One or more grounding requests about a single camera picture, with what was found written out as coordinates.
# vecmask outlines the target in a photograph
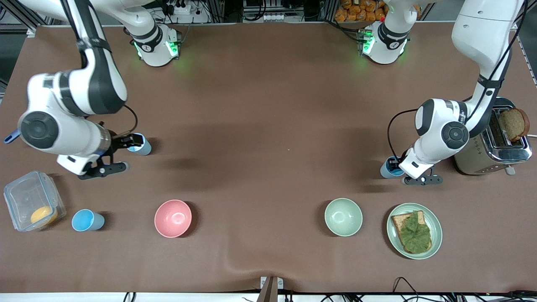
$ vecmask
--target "pink bowl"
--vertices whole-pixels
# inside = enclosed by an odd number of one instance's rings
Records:
[[[155,227],[166,238],[183,235],[191,222],[192,212],[181,200],[168,200],[155,213]]]

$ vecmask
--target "black round joint cap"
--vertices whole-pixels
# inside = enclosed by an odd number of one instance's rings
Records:
[[[48,149],[58,137],[58,124],[50,114],[35,111],[24,117],[20,124],[20,134],[35,148]]]
[[[461,148],[469,138],[468,129],[458,121],[451,121],[442,128],[442,140],[449,149]]]

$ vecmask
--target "light green bowl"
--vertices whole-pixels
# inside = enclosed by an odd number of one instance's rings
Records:
[[[326,226],[338,236],[352,236],[362,226],[362,210],[352,200],[338,198],[332,200],[324,210]]]
[[[425,223],[427,226],[429,226],[429,229],[431,230],[431,248],[421,254],[411,254],[404,250],[404,247],[399,240],[399,236],[397,235],[397,229],[395,228],[394,222],[392,221],[391,217],[395,215],[401,215],[406,213],[412,213],[412,211],[423,211],[423,216],[425,217]],[[401,253],[401,255],[408,257],[410,259],[416,259],[416,260],[423,260],[427,259],[440,249],[440,246],[442,245],[442,227],[440,226],[440,222],[438,221],[438,218],[434,213],[427,209],[425,206],[421,204],[415,204],[415,203],[406,203],[398,205],[393,209],[393,211],[388,216],[388,222],[386,225],[386,231],[388,232],[388,238],[390,239],[391,244],[394,246],[394,248]]]

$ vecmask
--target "green leaf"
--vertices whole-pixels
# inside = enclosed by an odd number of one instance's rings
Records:
[[[420,254],[427,251],[431,241],[431,230],[427,225],[418,223],[418,212],[414,211],[410,217],[405,220],[400,233],[401,243],[405,248],[413,253]]]

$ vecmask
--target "clear plastic container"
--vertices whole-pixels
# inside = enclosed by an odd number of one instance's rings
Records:
[[[20,232],[43,228],[66,214],[54,181],[39,171],[5,186],[4,198],[13,226]]]

